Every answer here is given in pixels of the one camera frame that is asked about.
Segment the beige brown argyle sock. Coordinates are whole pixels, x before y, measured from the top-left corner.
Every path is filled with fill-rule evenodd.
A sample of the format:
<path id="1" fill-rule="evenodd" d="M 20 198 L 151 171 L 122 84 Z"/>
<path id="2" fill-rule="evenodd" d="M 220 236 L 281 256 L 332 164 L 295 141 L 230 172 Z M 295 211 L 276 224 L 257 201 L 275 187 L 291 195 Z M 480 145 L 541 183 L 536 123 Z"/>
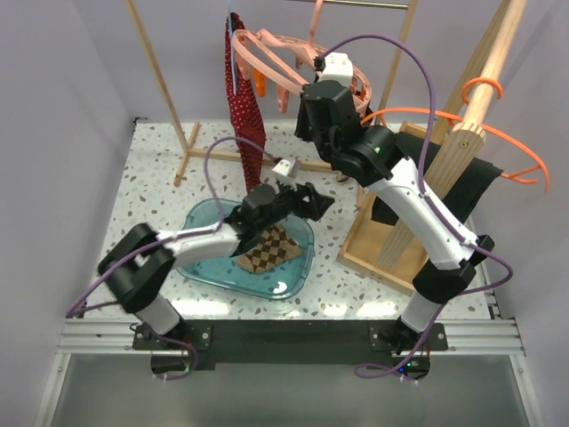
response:
<path id="1" fill-rule="evenodd" d="M 299 244 L 281 224 L 265 230 L 261 242 L 249 252 L 236 258 L 236 264 L 252 274 L 261 274 L 302 255 Z"/>

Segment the pink round clip hanger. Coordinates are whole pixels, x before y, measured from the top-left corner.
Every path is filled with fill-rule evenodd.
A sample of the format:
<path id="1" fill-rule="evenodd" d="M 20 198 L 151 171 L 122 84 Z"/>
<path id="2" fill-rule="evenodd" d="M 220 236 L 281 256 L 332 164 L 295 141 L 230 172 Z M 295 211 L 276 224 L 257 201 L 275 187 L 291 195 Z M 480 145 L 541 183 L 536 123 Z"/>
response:
<path id="1" fill-rule="evenodd" d="M 288 109 L 290 95 L 299 95 L 303 86 L 309 83 L 299 73 L 299 69 L 305 66 L 318 77 L 314 66 L 316 56 L 324 57 L 331 52 L 341 52 L 338 48 L 327 52 L 323 46 L 314 43 L 323 6 L 322 1 L 317 1 L 314 6 L 307 39 L 274 35 L 265 28 L 256 32 L 238 29 L 233 34 L 236 64 L 242 76 L 252 79 L 260 97 L 265 94 L 267 81 L 275 83 L 277 104 L 282 113 Z M 373 90 L 365 74 L 354 64 L 353 67 L 354 76 L 348 89 L 357 113 L 363 115 L 369 106 Z"/>

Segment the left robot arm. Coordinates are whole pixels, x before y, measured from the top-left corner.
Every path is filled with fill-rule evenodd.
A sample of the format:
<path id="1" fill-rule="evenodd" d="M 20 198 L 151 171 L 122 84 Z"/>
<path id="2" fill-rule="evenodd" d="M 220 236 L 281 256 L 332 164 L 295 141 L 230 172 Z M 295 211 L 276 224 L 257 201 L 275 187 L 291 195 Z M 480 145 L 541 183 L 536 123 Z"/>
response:
<path id="1" fill-rule="evenodd" d="M 261 234 L 290 214 L 319 221 L 334 198 L 306 182 L 261 184 L 233 210 L 209 226 L 183 232 L 158 232 L 143 222 L 134 226 L 103 258 L 97 271 L 124 312 L 147 325 L 165 349 L 189 341 L 180 313 L 160 294 L 171 270 L 219 257 L 236 257 L 253 249 Z"/>

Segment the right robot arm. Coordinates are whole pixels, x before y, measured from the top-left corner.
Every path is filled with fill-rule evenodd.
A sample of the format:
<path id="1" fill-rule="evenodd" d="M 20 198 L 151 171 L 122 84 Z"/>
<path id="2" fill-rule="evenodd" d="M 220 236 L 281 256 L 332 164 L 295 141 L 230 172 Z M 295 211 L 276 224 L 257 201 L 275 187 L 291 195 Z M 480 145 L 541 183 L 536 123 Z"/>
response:
<path id="1" fill-rule="evenodd" d="M 444 303 L 464 291 L 494 242 L 464 227 L 429 186 L 397 136 L 382 125 L 360 123 L 350 90 L 333 80 L 304 85 L 296 136 L 314 142 L 320 158 L 355 179 L 387 205 L 420 240 L 428 261 L 413 279 L 415 292 L 394 326 L 391 345 L 417 349 Z"/>

